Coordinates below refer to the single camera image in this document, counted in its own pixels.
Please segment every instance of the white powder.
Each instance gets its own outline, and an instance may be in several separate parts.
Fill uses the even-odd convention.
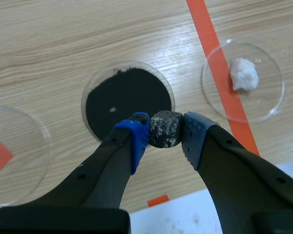
[[[235,58],[230,66],[233,90],[252,91],[256,89],[259,78],[255,68],[255,64],[246,58]]]

